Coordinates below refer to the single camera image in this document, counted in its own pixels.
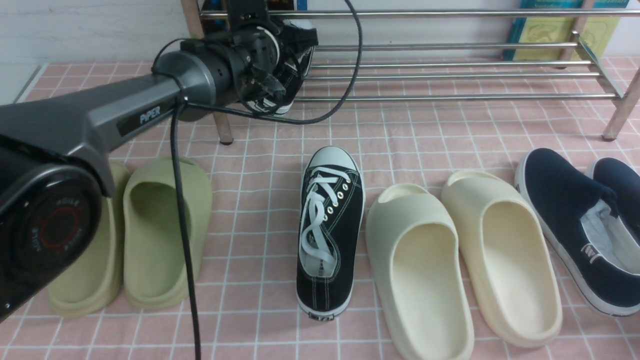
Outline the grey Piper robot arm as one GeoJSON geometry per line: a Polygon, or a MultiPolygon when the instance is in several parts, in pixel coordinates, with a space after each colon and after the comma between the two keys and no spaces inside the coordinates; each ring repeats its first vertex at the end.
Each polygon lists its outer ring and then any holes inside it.
{"type": "Polygon", "coordinates": [[[227,7],[229,28],[179,39],[151,73],[48,99],[2,105],[1,319],[62,274],[92,242],[103,198],[115,195],[109,154],[179,111],[193,122],[263,96],[318,46],[318,32],[270,14],[264,0],[227,7]]]}

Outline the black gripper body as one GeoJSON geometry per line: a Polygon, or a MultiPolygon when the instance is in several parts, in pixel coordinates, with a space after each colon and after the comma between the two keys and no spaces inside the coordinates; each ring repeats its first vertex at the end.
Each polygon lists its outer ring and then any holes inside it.
{"type": "Polygon", "coordinates": [[[318,46],[318,32],[308,20],[283,19],[270,14],[265,0],[228,0],[226,5],[231,50],[230,66],[238,102],[253,114],[247,102],[266,95],[283,100],[286,89],[274,76],[282,52],[318,46]]]}

